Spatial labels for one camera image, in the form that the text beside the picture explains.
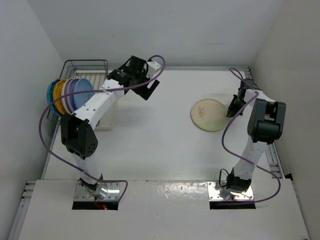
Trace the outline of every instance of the orange plate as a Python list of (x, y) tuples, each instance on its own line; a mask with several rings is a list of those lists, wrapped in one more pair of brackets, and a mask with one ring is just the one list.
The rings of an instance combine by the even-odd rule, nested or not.
[[(61, 97), (61, 91), (62, 91), (62, 88), (63, 88), (65, 82), (66, 82), (66, 80), (62, 79), (54, 86), (53, 94), (52, 94), (53, 100), (56, 100), (57, 98)], [(56, 101), (54, 105), (55, 105), (56, 109), (58, 109), (58, 111), (62, 115), (67, 113), (61, 99), (59, 101)]]

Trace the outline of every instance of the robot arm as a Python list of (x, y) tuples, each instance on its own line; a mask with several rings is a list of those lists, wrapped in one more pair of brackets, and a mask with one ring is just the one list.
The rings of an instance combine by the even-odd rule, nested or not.
[[(162, 66), (155, 61), (145, 61), (132, 56), (118, 69), (113, 70), (104, 81), (101, 90), (131, 87), (149, 81)], [(155, 80), (151, 87), (146, 85), (132, 89), (143, 99), (148, 100), (158, 86)], [(100, 118), (112, 106), (112, 104), (125, 95), (129, 90), (117, 90), (112, 92), (99, 92), (94, 94), (82, 107), (72, 114), (64, 114), (61, 117), (61, 142), (68, 152), (72, 153), (79, 168), (96, 179), (103, 179), (98, 167), (98, 161), (94, 152), (98, 147), (98, 139), (94, 129)], [(96, 180), (81, 174), (80, 181), (94, 196), (99, 197), (98, 183)]]
[(270, 144), (281, 137), (283, 131), (286, 104), (274, 101), (261, 90), (252, 90), (243, 84), (228, 108), (228, 117), (233, 117), (256, 92), (259, 92), (259, 95), (250, 104), (252, 113), (247, 126), (248, 141), (242, 154), (242, 157), (253, 164), (240, 159), (227, 176), (226, 188), (236, 193), (248, 190), (262, 154)]

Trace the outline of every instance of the wire rack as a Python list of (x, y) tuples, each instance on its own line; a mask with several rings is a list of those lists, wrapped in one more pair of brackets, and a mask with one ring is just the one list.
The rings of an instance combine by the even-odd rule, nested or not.
[[(88, 79), (95, 90), (98, 90), (108, 75), (108, 61), (105, 59), (73, 59), (64, 62), (59, 79)], [(97, 124), (97, 130), (107, 130), (113, 126), (116, 105), (112, 106)], [(60, 124), (60, 118), (51, 110), (47, 119)]]

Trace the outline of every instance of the blue plate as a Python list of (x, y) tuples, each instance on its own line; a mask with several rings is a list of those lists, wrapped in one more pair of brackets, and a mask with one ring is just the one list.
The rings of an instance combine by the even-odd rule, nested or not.
[[(48, 89), (46, 91), (46, 101), (48, 102), (48, 104), (52, 103), (54, 100), (53, 97), (53, 92), (54, 92), (54, 88), (55, 85), (60, 81), (60, 79), (57, 79), (55, 81), (53, 81), (52, 83), (49, 84)], [(61, 117), (61, 113), (58, 111), (58, 109), (56, 108), (56, 106), (53, 104), (50, 107), (51, 111), (54, 112), (56, 115), (58, 115), (59, 117)]]
[[(78, 80), (74, 86), (73, 92), (80, 92), (80, 91), (87, 91), (87, 90), (94, 90), (94, 87), (90, 83), (88, 79), (81, 78)], [(73, 95), (73, 100), (76, 109), (81, 108), (88, 100), (94, 95), (94, 92), (91, 93), (81, 93)]]

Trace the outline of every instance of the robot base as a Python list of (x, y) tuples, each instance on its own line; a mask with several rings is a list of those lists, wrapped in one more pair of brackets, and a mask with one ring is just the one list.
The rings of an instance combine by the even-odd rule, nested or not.
[(107, 183), (107, 189), (104, 198), (98, 198), (95, 203), (95, 198), (87, 193), (85, 187), (78, 181), (75, 188), (73, 198), (73, 210), (118, 210), (118, 199), (120, 197), (120, 185), (118, 183)]
[[(222, 186), (226, 183), (226, 181), (221, 181)], [(256, 209), (251, 186), (246, 192), (239, 193), (221, 187), (219, 181), (208, 181), (207, 185), (210, 209)]]

